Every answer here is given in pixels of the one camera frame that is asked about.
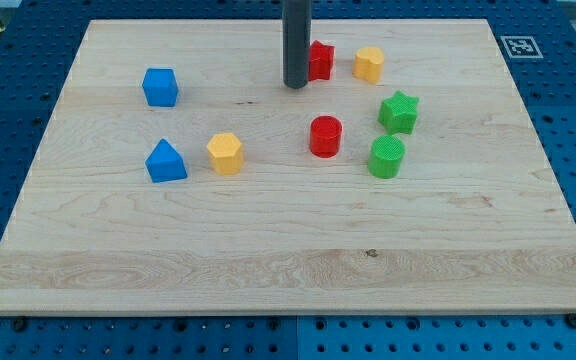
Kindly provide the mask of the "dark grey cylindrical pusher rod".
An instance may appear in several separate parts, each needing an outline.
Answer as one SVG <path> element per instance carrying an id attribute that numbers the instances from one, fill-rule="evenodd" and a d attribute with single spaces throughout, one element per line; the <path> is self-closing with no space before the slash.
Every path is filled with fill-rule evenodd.
<path id="1" fill-rule="evenodd" d="M 283 82 L 291 89 L 308 83 L 311 19 L 311 0 L 283 1 Z"/>

